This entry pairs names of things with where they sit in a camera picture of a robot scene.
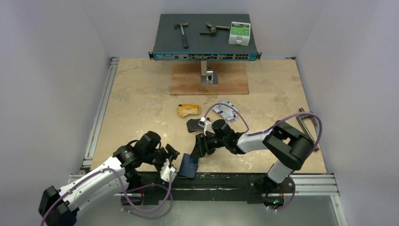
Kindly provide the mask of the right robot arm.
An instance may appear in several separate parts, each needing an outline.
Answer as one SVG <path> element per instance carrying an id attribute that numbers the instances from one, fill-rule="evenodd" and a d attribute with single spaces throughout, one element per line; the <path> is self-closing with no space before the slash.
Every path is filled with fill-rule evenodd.
<path id="1" fill-rule="evenodd" d="M 251 136 L 234 131 L 224 120 L 216 120 L 211 124 L 210 131 L 196 135 L 195 139 L 190 154 L 192 159 L 212 155 L 217 148 L 222 147 L 236 155 L 269 150 L 277 158 L 264 179 L 265 188 L 271 192 L 281 188 L 289 174 L 302 168 L 315 145 L 308 135 L 280 121 L 269 132 Z"/>

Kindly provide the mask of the navy blue card holder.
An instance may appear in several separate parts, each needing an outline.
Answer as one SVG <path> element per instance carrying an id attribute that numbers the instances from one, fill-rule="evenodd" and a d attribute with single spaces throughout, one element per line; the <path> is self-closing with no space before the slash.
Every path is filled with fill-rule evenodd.
<path id="1" fill-rule="evenodd" d="M 180 168 L 178 171 L 178 175 L 190 179 L 194 179 L 196 177 L 197 169 L 199 166 L 199 159 L 192 159 L 189 154 L 184 153 L 182 157 L 182 161 L 180 164 Z"/>

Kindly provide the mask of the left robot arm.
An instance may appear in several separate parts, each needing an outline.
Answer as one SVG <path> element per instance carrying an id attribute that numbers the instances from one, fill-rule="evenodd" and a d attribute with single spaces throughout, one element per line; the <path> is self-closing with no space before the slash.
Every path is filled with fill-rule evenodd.
<path id="1" fill-rule="evenodd" d="M 145 191 L 156 184 L 144 185 L 137 172 L 143 163 L 153 165 L 160 179 L 168 184 L 166 196 L 161 201 L 172 200 L 172 182 L 177 176 L 172 164 L 179 152 L 170 144 L 161 146 L 161 137 L 148 131 L 139 140 L 132 140 L 120 146 L 111 157 L 99 167 L 80 179 L 58 189 L 50 186 L 44 190 L 38 212 L 40 225 L 72 226 L 77 222 L 78 213 L 87 209 L 107 195 L 123 193 L 127 202 L 137 211 L 146 212 L 129 198 L 129 193 L 139 192 L 144 198 Z"/>

